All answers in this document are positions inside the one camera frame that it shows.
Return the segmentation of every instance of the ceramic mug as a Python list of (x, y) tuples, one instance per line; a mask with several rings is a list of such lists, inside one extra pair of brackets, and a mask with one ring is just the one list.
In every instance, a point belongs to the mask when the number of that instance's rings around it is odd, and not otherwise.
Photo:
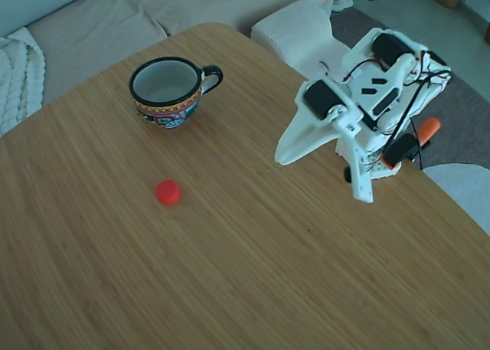
[(139, 67), (129, 91), (138, 114), (151, 124), (175, 128), (198, 108), (202, 95), (223, 81), (219, 67), (197, 67), (182, 57), (160, 57)]

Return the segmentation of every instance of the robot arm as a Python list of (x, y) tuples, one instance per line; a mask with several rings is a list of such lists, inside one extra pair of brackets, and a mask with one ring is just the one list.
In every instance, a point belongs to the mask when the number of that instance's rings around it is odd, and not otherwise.
[(279, 141), (276, 161), (288, 165), (338, 139), (354, 197), (369, 203), (371, 179), (400, 169), (400, 163), (382, 165), (387, 142), (445, 89), (450, 69), (427, 47), (379, 28), (345, 55), (342, 67), (342, 82), (325, 77), (300, 87), (298, 112)]

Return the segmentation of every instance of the black mug rim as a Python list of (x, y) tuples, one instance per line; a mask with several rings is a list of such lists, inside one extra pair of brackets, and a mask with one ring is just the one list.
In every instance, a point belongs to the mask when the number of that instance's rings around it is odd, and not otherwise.
[[(179, 97), (178, 99), (171, 100), (171, 101), (162, 101), (162, 102), (154, 102), (154, 101), (148, 101), (140, 97), (134, 90), (134, 84), (135, 84), (135, 79), (138, 76), (141, 71), (150, 65), (153, 65), (155, 63), (159, 63), (161, 61), (180, 61), (181, 63), (187, 64), (189, 67), (195, 70), (196, 74), (198, 75), (198, 81), (195, 84), (195, 86), (190, 90), (188, 93), (186, 93), (184, 96)], [(129, 80), (129, 92), (131, 93), (131, 96), (137, 100), (139, 103), (142, 103), (143, 105), (146, 106), (151, 106), (151, 107), (167, 107), (167, 106), (172, 106), (178, 103), (181, 103), (182, 101), (186, 101), (189, 97), (194, 95), (198, 90), (199, 87), (202, 84), (202, 69), (198, 68), (194, 63), (191, 61), (184, 59), (183, 57), (157, 57), (156, 59), (153, 59), (152, 61), (144, 63), (142, 66), (140, 66), (138, 69), (135, 70), (135, 72), (132, 74), (131, 79)]]

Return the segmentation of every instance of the white sneaker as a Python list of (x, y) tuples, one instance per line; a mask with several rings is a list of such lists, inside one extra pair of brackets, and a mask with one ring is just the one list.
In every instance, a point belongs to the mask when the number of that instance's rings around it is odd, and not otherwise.
[(340, 12), (344, 9), (351, 8), (354, 5), (354, 0), (334, 0), (332, 11)]

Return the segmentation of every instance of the red ball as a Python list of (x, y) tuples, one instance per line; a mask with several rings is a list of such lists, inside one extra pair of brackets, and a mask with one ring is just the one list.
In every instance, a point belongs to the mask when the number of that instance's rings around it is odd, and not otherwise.
[(163, 204), (175, 204), (181, 197), (181, 187), (173, 180), (164, 180), (156, 186), (156, 197)]

